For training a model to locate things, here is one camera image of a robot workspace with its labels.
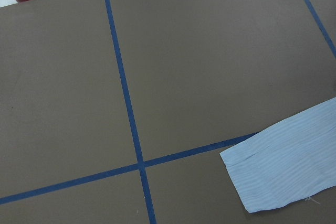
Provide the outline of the light blue button shirt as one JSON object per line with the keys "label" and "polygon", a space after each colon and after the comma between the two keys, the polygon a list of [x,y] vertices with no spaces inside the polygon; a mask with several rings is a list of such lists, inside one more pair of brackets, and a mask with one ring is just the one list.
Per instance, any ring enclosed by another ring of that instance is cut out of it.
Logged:
{"label": "light blue button shirt", "polygon": [[284,207],[335,186],[335,99],[221,152],[249,213]]}

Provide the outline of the brown paper table cover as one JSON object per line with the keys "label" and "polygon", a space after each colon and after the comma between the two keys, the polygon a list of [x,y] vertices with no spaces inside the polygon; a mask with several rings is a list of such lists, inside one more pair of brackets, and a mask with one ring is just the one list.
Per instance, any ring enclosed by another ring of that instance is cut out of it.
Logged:
{"label": "brown paper table cover", "polygon": [[1,8],[1,223],[335,223],[248,213],[220,153],[335,97],[335,0]]}

